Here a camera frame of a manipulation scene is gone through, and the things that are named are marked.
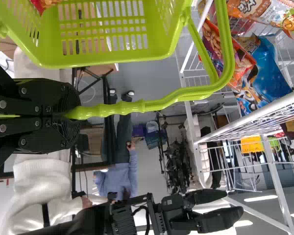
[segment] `metal shelf rack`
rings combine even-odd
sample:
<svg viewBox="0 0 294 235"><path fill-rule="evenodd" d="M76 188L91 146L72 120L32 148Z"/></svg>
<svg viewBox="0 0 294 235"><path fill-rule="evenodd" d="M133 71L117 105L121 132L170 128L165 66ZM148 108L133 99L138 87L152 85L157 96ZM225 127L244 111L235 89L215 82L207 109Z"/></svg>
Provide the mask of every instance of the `metal shelf rack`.
<svg viewBox="0 0 294 235"><path fill-rule="evenodd" d="M212 2L213 0L206 1L206 8L204 9L202 18L198 16L197 7L194 6L192 8L192 17L198 25L198 31L202 27ZM240 19L239 21L236 24L246 24L246 20L244 19ZM237 33L241 37L248 36L243 32L240 33L240 31ZM258 36L267 36L275 45L276 63L279 65L288 84L294 88L294 41L288 38L280 29L262 24L254 27L249 32L249 34L251 33ZM209 77L199 61L198 52L186 32L180 38L175 52L175 58L182 87L209 84ZM234 95L229 87L215 92L206 102L223 98L233 98L233 101L235 101ZM294 224L278 174L282 169L294 171L294 145L287 145L287 138L272 139L269 137L269 135L282 132L280 124L294 120L294 92L220 129L217 129L215 126L215 131L201 138L195 137L194 124L191 121L193 120L192 109L189 102L185 102L185 109L190 125L189 128L191 129L199 186L202 188L205 187L204 174L221 171L227 180L228 192L260 192L258 173L263 172L261 167L265 166L267 172L272 177L283 213L284 223L270 218L230 197L227 197L225 200L232 205L242 206L247 213L284 230L288 234L294 235ZM242 153L244 146L240 140L245 137L258 135L261 136L261 140L256 143L263 147L261 151L258 154L249 150ZM211 148L205 147L205 144L210 141L217 142L218 146ZM218 167L214 168L211 166L210 169L208 168L209 170L204 171L203 169L206 167L202 165L201 154L207 151L209 153L212 151L216 152L217 159L214 159L214 161L218 161Z"/></svg>

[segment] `jeans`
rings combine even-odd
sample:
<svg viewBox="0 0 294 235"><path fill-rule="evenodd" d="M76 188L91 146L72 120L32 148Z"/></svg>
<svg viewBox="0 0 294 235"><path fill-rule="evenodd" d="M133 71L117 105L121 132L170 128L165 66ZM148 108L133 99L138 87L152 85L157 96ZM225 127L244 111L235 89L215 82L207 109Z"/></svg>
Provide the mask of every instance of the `jeans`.
<svg viewBox="0 0 294 235"><path fill-rule="evenodd" d="M121 99L125 102L131 102L132 97L128 95L122 95ZM110 104L116 104L118 100L118 96L115 94L113 96L110 96ZM112 115L112 132L113 132L113 138L114 138L114 143L115 146L107 146L106 143L106 128L104 129L104 136L103 136L103 141L102 141L102 159L103 161L106 161L107 158L107 147L111 147L112 151L115 152L115 159L114 162L115 164L118 163L129 163L129 152L126 148L126 142L131 141L132 139L132 131L133 131L133 124L131 121L131 114L128 115L120 115L120 120L118 122L117 126L117 135L116 135L116 130L114 126L114 115Z"/></svg>

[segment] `person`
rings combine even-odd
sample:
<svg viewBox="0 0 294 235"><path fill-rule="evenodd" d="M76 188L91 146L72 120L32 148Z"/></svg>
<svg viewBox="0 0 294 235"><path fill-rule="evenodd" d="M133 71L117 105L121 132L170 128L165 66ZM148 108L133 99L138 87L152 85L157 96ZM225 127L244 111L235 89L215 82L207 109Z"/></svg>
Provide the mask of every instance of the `person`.
<svg viewBox="0 0 294 235"><path fill-rule="evenodd" d="M134 95L133 91L128 91L121 96L125 102L131 102ZM117 102L115 89L110 90L110 104ZM116 200L125 200L137 196L138 183L138 157L135 150L135 143L132 140L132 122L131 114L120 115L117 126L117 136L115 128L112 128L116 145L112 151L115 151L115 166L108 169L107 172L94 171L94 183L100 196L107 197L109 192L117 192ZM102 158L107 158L107 146L103 141Z"/></svg>
<svg viewBox="0 0 294 235"><path fill-rule="evenodd" d="M59 70L38 68L18 48L14 54L15 76L61 80ZM72 220L72 215L106 197L87 195L72 198L70 150L43 155L17 154L14 165L14 194L0 225L1 235L17 235Z"/></svg>

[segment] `colorful snack package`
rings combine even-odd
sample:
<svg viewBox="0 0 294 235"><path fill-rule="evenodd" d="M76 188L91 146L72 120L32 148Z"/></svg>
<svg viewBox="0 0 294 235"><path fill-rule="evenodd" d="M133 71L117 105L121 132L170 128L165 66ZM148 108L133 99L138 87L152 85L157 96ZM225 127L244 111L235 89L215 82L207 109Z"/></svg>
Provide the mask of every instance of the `colorful snack package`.
<svg viewBox="0 0 294 235"><path fill-rule="evenodd" d="M229 16L282 28L294 39L293 0L228 0L227 11Z"/></svg>
<svg viewBox="0 0 294 235"><path fill-rule="evenodd" d="M198 10L199 16L201 16L205 5L206 5L206 0L202 0L198 4L197 10ZM207 18L208 20L210 20L211 23L218 25L215 3L212 3L209 9ZM257 24L255 21L252 21L252 20L239 19L235 17L229 17L229 22L230 22L230 29L231 29L232 36L245 35L248 32L251 32L253 28L255 27L255 25Z"/></svg>
<svg viewBox="0 0 294 235"><path fill-rule="evenodd" d="M268 39L253 35L237 40L257 61L248 76L242 77L241 89L232 88L241 115L245 116L292 90L275 63L275 48Z"/></svg>
<svg viewBox="0 0 294 235"><path fill-rule="evenodd" d="M30 0L32 4L37 8L40 15L43 14L44 10L47 8L56 5L62 0Z"/></svg>
<svg viewBox="0 0 294 235"><path fill-rule="evenodd" d="M206 19L203 28L203 43L211 57L218 75L220 76L223 71L223 58L219 37L218 28ZM235 52L235 71L228 86L240 90L242 86L242 77L248 75L248 71L256 64L254 58L232 38L233 49Z"/></svg>

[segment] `black camera rig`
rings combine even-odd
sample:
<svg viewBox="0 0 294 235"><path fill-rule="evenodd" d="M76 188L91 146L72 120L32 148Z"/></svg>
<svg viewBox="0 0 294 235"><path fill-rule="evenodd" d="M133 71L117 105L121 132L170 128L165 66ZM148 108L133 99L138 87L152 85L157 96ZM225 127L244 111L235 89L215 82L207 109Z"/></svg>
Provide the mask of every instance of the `black camera rig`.
<svg viewBox="0 0 294 235"><path fill-rule="evenodd" d="M155 235L187 235L190 231L199 234L231 228L242 214L242 207L221 208L200 214L192 211L195 205L222 199L227 193L215 189L202 189L185 196L174 194L155 204L152 193L130 198L127 201L110 202L80 211L73 221L35 230L23 235L136 235L134 215L146 210L146 235L152 229Z"/></svg>

